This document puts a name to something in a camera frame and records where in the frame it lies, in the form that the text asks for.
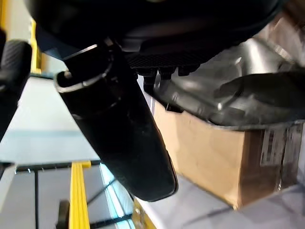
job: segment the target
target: black tube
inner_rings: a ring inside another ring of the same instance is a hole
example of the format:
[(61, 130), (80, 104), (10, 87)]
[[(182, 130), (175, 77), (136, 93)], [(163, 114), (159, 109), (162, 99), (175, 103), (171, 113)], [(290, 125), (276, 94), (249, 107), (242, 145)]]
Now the black tube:
[[(91, 166), (99, 166), (103, 164), (101, 160), (91, 161)], [(62, 168), (71, 168), (72, 163), (52, 163), (52, 164), (41, 164), (41, 165), (23, 165), (16, 168), (17, 173), (28, 173), (29, 171), (43, 171), (51, 169), (62, 169)]]
[(78, 55), (66, 61), (72, 76), (54, 80), (84, 136), (127, 191), (146, 201), (172, 195), (176, 175), (134, 72), (115, 54), (99, 63), (98, 47)]
[(93, 197), (91, 197), (88, 201), (87, 201), (87, 205), (90, 205), (93, 201), (96, 200), (96, 198), (98, 198), (100, 196), (100, 194), (104, 193), (104, 191), (106, 191), (106, 189), (112, 185), (114, 182), (116, 181), (116, 179), (112, 180), (109, 184), (107, 184), (105, 187), (103, 187), (100, 191), (98, 191)]
[(39, 229), (39, 180), (38, 171), (35, 171), (35, 229)]
[(132, 214), (129, 214), (129, 215), (125, 215), (123, 217), (118, 217), (118, 218), (114, 218), (114, 219), (107, 219), (107, 220), (100, 221), (100, 222), (90, 223), (90, 229), (103, 228), (103, 227), (106, 227), (109, 225), (113, 225), (115, 223), (129, 220), (131, 218), (132, 218)]

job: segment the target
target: yellow metal bar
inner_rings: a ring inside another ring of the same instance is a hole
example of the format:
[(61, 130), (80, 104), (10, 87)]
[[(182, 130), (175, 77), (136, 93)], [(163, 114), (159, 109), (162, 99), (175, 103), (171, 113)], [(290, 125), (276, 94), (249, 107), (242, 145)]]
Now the yellow metal bar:
[(1, 7), (1, 15), (0, 15), (0, 26), (1, 28), (5, 29), (5, 21), (6, 21), (6, 10), (7, 10), (7, 0), (0, 0), (0, 7)]
[(30, 44), (33, 49), (30, 71), (32, 73), (41, 74), (41, 52), (39, 51), (36, 42), (36, 22), (33, 19), (31, 19)]
[(83, 168), (91, 162), (72, 163), (69, 229), (90, 229)]

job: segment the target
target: yellow rail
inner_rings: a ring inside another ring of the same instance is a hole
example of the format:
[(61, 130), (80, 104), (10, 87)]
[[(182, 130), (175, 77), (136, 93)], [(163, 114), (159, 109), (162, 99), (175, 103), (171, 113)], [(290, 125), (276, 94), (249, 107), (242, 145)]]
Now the yellow rail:
[(69, 229), (90, 229), (83, 168), (91, 162), (72, 163)]
[(2, 29), (6, 27), (6, 10), (7, 10), (7, 0), (0, 0), (0, 26)]
[(41, 74), (41, 52), (38, 49), (36, 42), (36, 22), (31, 19), (31, 33), (30, 33), (30, 44), (33, 49), (31, 73)]

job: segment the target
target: label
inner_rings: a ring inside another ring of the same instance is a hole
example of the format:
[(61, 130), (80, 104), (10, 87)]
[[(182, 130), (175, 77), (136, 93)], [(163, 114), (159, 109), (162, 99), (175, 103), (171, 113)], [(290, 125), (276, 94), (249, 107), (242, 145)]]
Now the label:
[(302, 131), (302, 125), (287, 129), (266, 130), (261, 154), (261, 166), (279, 166), (282, 160), (283, 164), (286, 165), (297, 160)]
[(280, 165), (285, 146), (285, 130), (265, 130), (261, 166)]
[(284, 165), (291, 164), (299, 157), (302, 142), (302, 126), (297, 125), (287, 130)]

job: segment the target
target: cardboard box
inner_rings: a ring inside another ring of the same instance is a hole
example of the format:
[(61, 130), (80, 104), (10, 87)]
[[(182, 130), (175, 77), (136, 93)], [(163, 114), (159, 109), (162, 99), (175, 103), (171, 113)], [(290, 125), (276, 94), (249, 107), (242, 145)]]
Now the cardboard box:
[(167, 112), (158, 103), (154, 118), (176, 172), (235, 209), (296, 182), (301, 126), (218, 130), (186, 112)]

